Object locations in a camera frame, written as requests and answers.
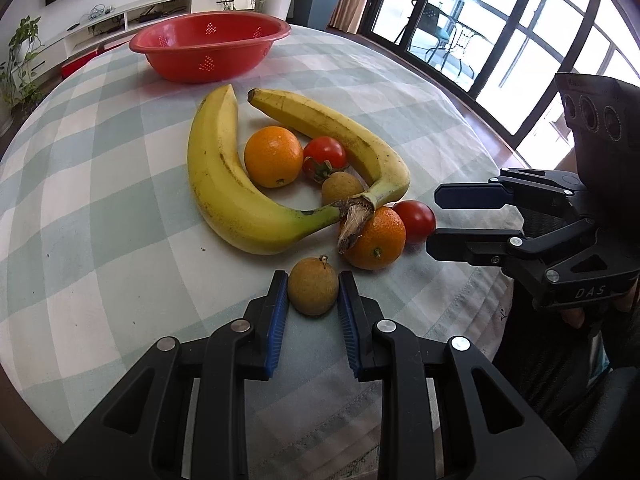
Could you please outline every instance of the gray plant pot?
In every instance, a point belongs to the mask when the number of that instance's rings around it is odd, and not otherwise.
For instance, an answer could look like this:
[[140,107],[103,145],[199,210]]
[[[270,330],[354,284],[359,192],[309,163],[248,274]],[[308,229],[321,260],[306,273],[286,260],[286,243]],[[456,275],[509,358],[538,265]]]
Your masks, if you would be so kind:
[[325,30],[339,0],[294,0],[291,23]]

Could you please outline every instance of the red colander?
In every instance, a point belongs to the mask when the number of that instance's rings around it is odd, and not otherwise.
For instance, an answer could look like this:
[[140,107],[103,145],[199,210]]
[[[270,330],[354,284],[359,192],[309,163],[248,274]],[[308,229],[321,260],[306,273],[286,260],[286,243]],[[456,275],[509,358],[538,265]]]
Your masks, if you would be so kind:
[[178,83],[231,79],[258,65],[289,23],[258,12],[225,10],[177,16],[137,33],[129,43],[162,77]]

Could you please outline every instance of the tomato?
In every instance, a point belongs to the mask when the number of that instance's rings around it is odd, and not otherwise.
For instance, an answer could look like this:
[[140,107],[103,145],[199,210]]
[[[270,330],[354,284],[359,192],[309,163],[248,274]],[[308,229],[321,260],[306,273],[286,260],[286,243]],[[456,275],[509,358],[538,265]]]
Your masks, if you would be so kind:
[[332,137],[317,137],[305,146],[302,171],[316,182],[324,182],[329,175],[347,167],[347,152]]
[[436,217],[431,208],[417,200],[397,202],[394,211],[404,223],[406,243],[422,244],[436,229]]

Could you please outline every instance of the white tv cabinet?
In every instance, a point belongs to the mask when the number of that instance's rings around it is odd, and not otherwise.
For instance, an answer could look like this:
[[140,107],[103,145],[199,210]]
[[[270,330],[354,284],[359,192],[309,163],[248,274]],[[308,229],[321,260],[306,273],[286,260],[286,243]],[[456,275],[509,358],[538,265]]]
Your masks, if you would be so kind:
[[[174,16],[208,10],[224,10],[235,7],[236,10],[249,10],[255,7],[255,0],[140,0],[124,7],[113,9],[94,20],[81,22],[72,30],[44,42],[38,55],[30,62],[29,69],[33,78],[49,78],[48,72],[58,69],[67,61],[72,61],[96,50],[100,46],[124,43],[139,30]],[[146,12],[161,11],[164,16],[147,22],[140,22],[140,16]],[[17,83],[17,70],[14,80]]]

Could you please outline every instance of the tablecloth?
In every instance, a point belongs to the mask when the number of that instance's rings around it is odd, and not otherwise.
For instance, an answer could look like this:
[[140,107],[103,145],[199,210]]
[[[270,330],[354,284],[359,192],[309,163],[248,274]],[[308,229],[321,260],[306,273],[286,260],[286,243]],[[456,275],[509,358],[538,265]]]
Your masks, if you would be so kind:
[[[271,124],[249,106],[254,87],[300,92],[370,128],[404,158],[407,198],[440,226],[518,228],[499,211],[443,211],[441,182],[486,181],[497,169],[452,103],[430,83],[368,48],[294,27],[254,70],[232,81],[238,150]],[[65,440],[160,337],[211,334],[266,293],[274,269],[335,252],[332,226],[275,256],[253,256],[207,227],[190,193],[186,147],[196,107],[218,84],[162,80],[126,46],[62,82],[37,108],[0,165],[0,363],[37,416]],[[300,178],[272,190],[300,209],[319,189]],[[361,294],[420,336],[463,334],[492,357],[510,309],[498,269],[435,262],[408,248],[388,269],[355,270]],[[374,467],[381,389],[348,367],[335,309],[291,309],[280,366],[248,381],[253,479],[346,478]]]

